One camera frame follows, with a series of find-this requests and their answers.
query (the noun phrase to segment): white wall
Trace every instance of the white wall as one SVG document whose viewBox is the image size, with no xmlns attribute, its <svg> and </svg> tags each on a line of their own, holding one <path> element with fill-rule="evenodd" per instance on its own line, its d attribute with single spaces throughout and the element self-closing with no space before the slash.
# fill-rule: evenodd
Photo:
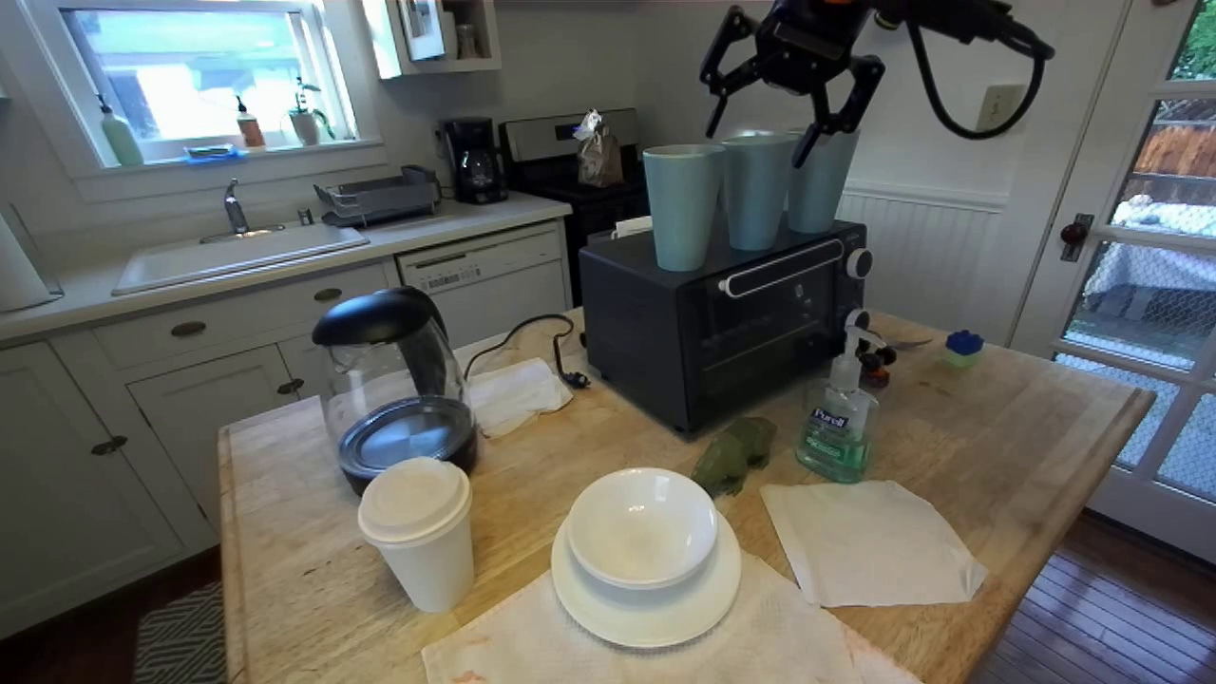
<svg viewBox="0 0 1216 684">
<path fill-rule="evenodd" d="M 310 183 L 373 178 L 397 164 L 435 168 L 434 122 L 452 113 L 567 113 L 586 108 L 631 108 L 634 102 L 634 17 L 625 4 L 536 4 L 504 0 L 499 8 L 501 70 L 487 78 L 410 78 L 378 84 L 361 43 L 356 4 L 330 4 L 338 48 L 356 60 L 363 80 L 353 80 L 353 98 L 368 98 L 378 113 L 378 137 L 386 164 L 335 171 L 320 178 L 251 178 L 242 203 L 251 219 L 290 219 L 310 206 Z M 71 250 L 93 244 L 143 244 L 194 236 L 221 217 L 221 194 L 213 174 L 235 171 L 178 171 L 157 199 L 93 203 L 62 168 L 49 137 L 71 124 L 64 113 L 33 109 L 26 89 L 39 89 L 42 70 L 20 70 L 42 60 L 29 35 L 20 28 L 20 8 L 0 4 L 0 84 L 10 102 L 0 108 L 0 203 L 16 206 L 54 264 L 71 264 Z"/>
<path fill-rule="evenodd" d="M 651 141 L 701 137 L 715 102 L 696 73 L 726 8 L 729 0 L 644 0 L 638 108 Z M 746 0 L 741 8 L 761 18 L 770 4 Z M 1011 337 L 1119 8 L 1126 0 L 1016 0 L 1016 17 L 1056 45 L 1056 60 L 1047 60 L 1030 117 L 1000 141 L 946 133 L 923 98 L 909 35 L 864 31 L 855 54 L 879 54 L 886 80 L 859 130 L 843 217 L 866 219 L 872 244 L 886 246 L 870 279 L 870 306 Z M 928 48 L 946 109 L 962 124 L 971 124 L 986 84 L 1024 84 L 1030 78 L 1030 60 L 1003 45 L 928 37 Z M 807 98 L 750 89 L 729 102 L 720 130 L 800 130 L 807 122 Z"/>
</svg>

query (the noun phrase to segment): white cabinet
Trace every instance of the white cabinet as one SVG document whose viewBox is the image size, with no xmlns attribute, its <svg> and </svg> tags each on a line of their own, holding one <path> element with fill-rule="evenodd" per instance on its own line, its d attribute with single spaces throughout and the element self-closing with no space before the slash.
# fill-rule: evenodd
<svg viewBox="0 0 1216 684">
<path fill-rule="evenodd" d="M 200 553 L 221 532 L 218 431 L 323 390 L 316 318 L 386 285 L 395 270 L 377 264 L 55 333 L 54 345 L 107 427 L 157 437 L 161 468 L 178 480 L 157 492 L 161 504 L 186 546 Z"/>
<path fill-rule="evenodd" d="M 93 601 L 183 542 L 45 342 L 0 351 L 0 640 Z"/>
<path fill-rule="evenodd" d="M 557 219 L 397 255 L 401 280 L 429 292 L 452 345 L 571 307 L 567 228 Z"/>
<path fill-rule="evenodd" d="M 499 70 L 495 0 L 361 0 L 378 80 Z"/>
</svg>

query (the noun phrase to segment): wooden table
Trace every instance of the wooden table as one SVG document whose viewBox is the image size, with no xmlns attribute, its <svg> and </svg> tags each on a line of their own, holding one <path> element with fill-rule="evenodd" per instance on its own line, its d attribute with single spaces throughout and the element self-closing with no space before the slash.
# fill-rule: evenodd
<svg viewBox="0 0 1216 684">
<path fill-rule="evenodd" d="M 838 607 L 923 682 L 965 682 L 1000 640 L 1041 564 L 1149 412 L 1149 394 L 986 345 L 950 368 L 938 333 L 879 318 L 889 342 L 928 337 L 891 366 L 872 418 L 870 480 L 897 480 L 957 527 L 986 565 L 969 603 Z M 547 351 L 532 332 L 495 360 Z M 755 403 L 774 422 L 774 458 L 717 510 L 750 556 L 789 577 L 761 483 L 813 483 L 789 460 L 807 384 Z M 415 611 L 353 523 L 320 398 L 221 435 L 223 632 L 232 682 L 422 682 L 422 648 L 461 632 L 547 572 L 547 546 L 574 493 L 615 468 L 693 470 L 708 437 L 681 440 L 606 384 L 557 416 L 482 440 L 471 475 L 473 591 L 444 616 Z"/>
</svg>

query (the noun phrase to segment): black cable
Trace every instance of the black cable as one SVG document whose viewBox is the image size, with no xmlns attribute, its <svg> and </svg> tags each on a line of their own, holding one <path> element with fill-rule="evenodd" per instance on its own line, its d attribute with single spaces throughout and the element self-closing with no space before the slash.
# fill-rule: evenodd
<svg viewBox="0 0 1216 684">
<path fill-rule="evenodd" d="M 928 102 L 936 108 L 938 122 L 941 122 L 955 137 L 986 141 L 986 137 L 1000 137 L 1000 133 L 1016 130 L 1016 124 L 1022 122 L 1022 113 L 1030 109 L 1038 89 L 1041 89 L 1045 56 L 1032 56 L 1030 89 L 1024 89 L 1018 109 L 1016 109 L 1007 122 L 990 124 L 990 130 L 962 130 L 962 124 L 946 113 L 946 108 L 941 108 L 941 92 L 938 92 L 936 73 L 931 73 L 931 64 L 928 64 L 928 48 L 923 48 L 923 37 L 918 37 L 918 28 L 914 28 L 914 22 L 909 22 L 909 37 L 913 37 L 913 54 L 914 54 L 914 70 L 918 70 L 923 97 L 928 97 Z"/>
<path fill-rule="evenodd" d="M 487 351 L 477 351 L 477 355 L 468 358 L 461 382 L 468 384 L 468 373 L 471 373 L 473 360 L 482 360 L 487 355 L 499 355 L 499 351 L 509 345 L 524 327 L 547 323 L 547 318 L 567 323 L 567 332 L 557 332 L 557 333 L 551 337 L 555 368 L 557 368 L 561 384 L 586 388 L 587 382 L 586 382 L 581 373 L 567 373 L 567 368 L 561 368 L 561 337 L 571 337 L 577 327 L 574 327 L 571 317 L 557 317 L 557 313 L 529 317 L 529 318 L 513 323 L 495 345 L 487 345 Z"/>
</svg>

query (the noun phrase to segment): sink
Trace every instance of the sink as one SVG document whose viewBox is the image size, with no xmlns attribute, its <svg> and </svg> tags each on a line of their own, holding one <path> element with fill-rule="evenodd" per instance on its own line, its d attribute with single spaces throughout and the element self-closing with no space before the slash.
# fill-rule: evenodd
<svg viewBox="0 0 1216 684">
<path fill-rule="evenodd" d="M 285 228 L 285 232 L 245 232 L 200 244 L 148 246 L 124 260 L 115 297 L 186 285 L 218 274 L 262 270 L 272 264 L 297 264 L 310 255 L 348 250 L 368 244 L 353 228 Z"/>
</svg>

